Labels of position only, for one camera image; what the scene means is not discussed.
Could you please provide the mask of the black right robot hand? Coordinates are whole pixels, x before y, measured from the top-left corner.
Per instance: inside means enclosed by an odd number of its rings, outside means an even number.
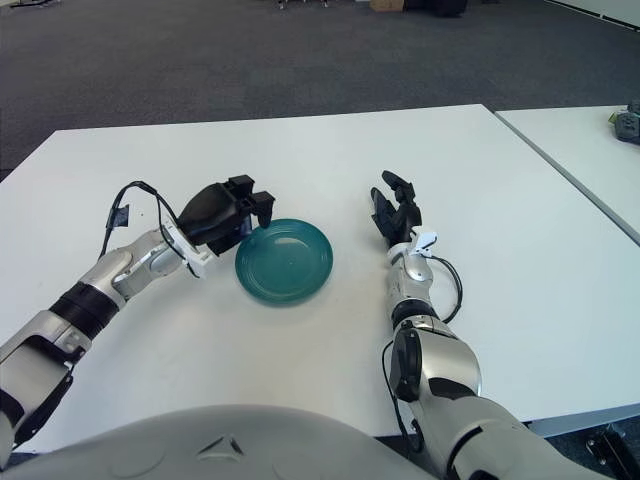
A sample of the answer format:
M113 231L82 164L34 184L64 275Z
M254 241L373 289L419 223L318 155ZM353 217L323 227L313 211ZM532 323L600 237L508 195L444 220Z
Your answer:
M422 217L420 208L415 203L415 191L411 182L389 170L382 172L382 179L393 191L398 205L395 206L378 188L372 187L370 196L374 213L371 218L387 246L391 248L410 242L413 228L422 225Z

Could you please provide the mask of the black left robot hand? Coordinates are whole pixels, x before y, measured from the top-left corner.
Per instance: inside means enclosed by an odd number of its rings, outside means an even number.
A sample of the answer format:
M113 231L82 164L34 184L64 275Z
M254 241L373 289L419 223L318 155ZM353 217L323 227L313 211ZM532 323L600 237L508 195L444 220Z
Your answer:
M178 228L194 246L205 245L216 256L232 249L251 235L253 216L263 229L271 223L275 198L253 187L248 175L208 185L184 207Z

